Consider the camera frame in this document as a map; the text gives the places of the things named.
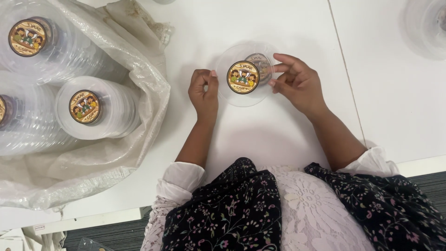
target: round logo sticker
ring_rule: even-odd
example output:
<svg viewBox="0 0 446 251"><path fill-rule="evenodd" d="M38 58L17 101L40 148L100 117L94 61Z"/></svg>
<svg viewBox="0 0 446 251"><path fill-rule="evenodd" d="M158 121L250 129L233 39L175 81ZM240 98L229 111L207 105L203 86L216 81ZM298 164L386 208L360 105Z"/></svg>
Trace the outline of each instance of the round logo sticker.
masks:
<svg viewBox="0 0 446 251"><path fill-rule="evenodd" d="M248 56L246 61L253 63L257 69L259 70L260 80L259 85L267 84L269 80L271 80L272 74L268 72L268 69L271 67L271 63L268 58L261 53L254 53Z"/></svg>
<svg viewBox="0 0 446 251"><path fill-rule="evenodd" d="M99 118L101 106L97 96L88 90L78 91L70 100L70 114L74 120L89 124Z"/></svg>
<svg viewBox="0 0 446 251"><path fill-rule="evenodd" d="M0 96L0 124L3 122L4 117L6 117L6 102Z"/></svg>
<svg viewBox="0 0 446 251"><path fill-rule="evenodd" d="M236 62L227 72L227 84L231 90L238 94L248 94L254 91L258 83L259 71L251 62Z"/></svg>
<svg viewBox="0 0 446 251"><path fill-rule="evenodd" d="M11 49L22 57L39 53L47 40L44 26L36 20L26 19L16 23L9 32Z"/></svg>

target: white plastic bag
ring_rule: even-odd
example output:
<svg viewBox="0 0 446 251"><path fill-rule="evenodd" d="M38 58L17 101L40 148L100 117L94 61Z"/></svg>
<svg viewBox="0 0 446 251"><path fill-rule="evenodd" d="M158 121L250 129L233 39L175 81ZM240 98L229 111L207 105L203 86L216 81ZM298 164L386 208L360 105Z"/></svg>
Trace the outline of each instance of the white plastic bag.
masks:
<svg viewBox="0 0 446 251"><path fill-rule="evenodd" d="M106 138L65 153L0 159L0 205L48 209L102 192L134 172L161 127L169 101L164 47L172 27L155 23L134 0L94 9L48 0L97 46L130 70L124 85L139 88L142 124L120 139Z"/></svg>

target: clear plastic lid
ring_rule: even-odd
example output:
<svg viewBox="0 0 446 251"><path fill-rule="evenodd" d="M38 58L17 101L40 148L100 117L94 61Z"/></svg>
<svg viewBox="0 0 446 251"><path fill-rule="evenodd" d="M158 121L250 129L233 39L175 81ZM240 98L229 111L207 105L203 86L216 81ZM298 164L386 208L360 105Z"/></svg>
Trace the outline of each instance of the clear plastic lid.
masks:
<svg viewBox="0 0 446 251"><path fill-rule="evenodd" d="M56 120L51 87L24 87L1 76L0 156L62 151L76 143Z"/></svg>
<svg viewBox="0 0 446 251"><path fill-rule="evenodd" d="M218 59L215 70L219 94L229 104L252 106L268 96L268 81L275 77L273 54L277 50L264 42L249 42L226 50Z"/></svg>
<svg viewBox="0 0 446 251"><path fill-rule="evenodd" d="M128 87L95 77L76 77L59 90L56 117L75 138L120 138L140 124L137 102L136 92Z"/></svg>
<svg viewBox="0 0 446 251"><path fill-rule="evenodd" d="M32 83L82 75L121 81L128 72L46 0L4 0L0 15L0 64Z"/></svg>
<svg viewBox="0 0 446 251"><path fill-rule="evenodd" d="M411 0L404 14L411 49L428 59L446 60L446 0Z"/></svg>

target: black floral fabric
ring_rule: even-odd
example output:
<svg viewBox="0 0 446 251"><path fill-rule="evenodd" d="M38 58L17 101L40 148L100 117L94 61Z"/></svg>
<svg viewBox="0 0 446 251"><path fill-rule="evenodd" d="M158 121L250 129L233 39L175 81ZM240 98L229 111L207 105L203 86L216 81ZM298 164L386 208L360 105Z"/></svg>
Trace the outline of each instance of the black floral fabric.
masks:
<svg viewBox="0 0 446 251"><path fill-rule="evenodd" d="M168 213L162 250L278 251L281 221L274 175L240 158Z"/></svg>
<svg viewBox="0 0 446 251"><path fill-rule="evenodd" d="M445 251L446 221L417 185L401 175L305 172L327 182L377 251Z"/></svg>

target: gray carpet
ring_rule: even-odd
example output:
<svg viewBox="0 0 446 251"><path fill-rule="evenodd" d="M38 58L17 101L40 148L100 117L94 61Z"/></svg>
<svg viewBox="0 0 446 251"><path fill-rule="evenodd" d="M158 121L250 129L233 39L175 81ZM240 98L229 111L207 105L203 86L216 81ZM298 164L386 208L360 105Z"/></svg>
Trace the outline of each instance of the gray carpet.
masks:
<svg viewBox="0 0 446 251"><path fill-rule="evenodd" d="M438 210L446 215L446 172L411 177L409 180L416 183ZM64 248L77 251L81 238L86 237L114 251L139 251L148 221L149 212L138 221L68 231Z"/></svg>

